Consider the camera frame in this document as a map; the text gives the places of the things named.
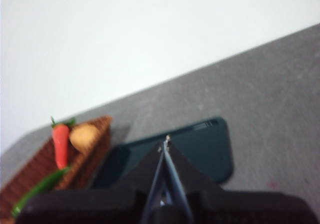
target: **white wall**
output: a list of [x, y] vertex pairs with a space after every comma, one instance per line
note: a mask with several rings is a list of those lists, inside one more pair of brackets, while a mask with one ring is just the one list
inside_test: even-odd
[[320, 0], [1, 0], [1, 151], [49, 123], [320, 22]]

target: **wicker basket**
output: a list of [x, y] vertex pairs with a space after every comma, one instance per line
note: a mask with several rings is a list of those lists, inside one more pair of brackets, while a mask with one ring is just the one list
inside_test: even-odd
[[[104, 116], [86, 123], [94, 125], [99, 135], [86, 153], [78, 152], [68, 145], [68, 162], [71, 170], [55, 186], [55, 189], [82, 188], [92, 172], [110, 148], [110, 123], [112, 118]], [[1, 223], [14, 223], [11, 218], [13, 205], [44, 177], [57, 170], [52, 138], [25, 164], [0, 192]]]

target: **potato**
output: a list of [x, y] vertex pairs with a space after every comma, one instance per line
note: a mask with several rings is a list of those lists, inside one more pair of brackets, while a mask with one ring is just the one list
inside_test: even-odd
[[71, 131], [69, 139], [75, 149], [85, 153], [93, 145], [98, 135], [99, 131], [94, 125], [82, 124]]

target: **gray table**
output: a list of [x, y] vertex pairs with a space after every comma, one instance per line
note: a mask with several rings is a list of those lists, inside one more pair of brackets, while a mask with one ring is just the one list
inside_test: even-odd
[[[77, 119], [105, 114], [114, 118], [113, 144], [222, 116], [229, 125], [235, 161], [224, 188], [294, 194], [320, 218], [320, 25], [91, 109]], [[1, 156], [2, 184], [50, 133], [48, 126], [30, 133]]]

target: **dark green tray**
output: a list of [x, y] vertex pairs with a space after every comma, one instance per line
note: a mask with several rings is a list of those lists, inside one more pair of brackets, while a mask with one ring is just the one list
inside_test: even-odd
[[228, 128], [226, 122], [217, 117], [117, 146], [98, 171], [91, 188], [109, 187], [135, 167], [155, 144], [164, 141], [167, 134], [177, 149], [212, 181], [222, 183], [231, 176], [233, 160]]

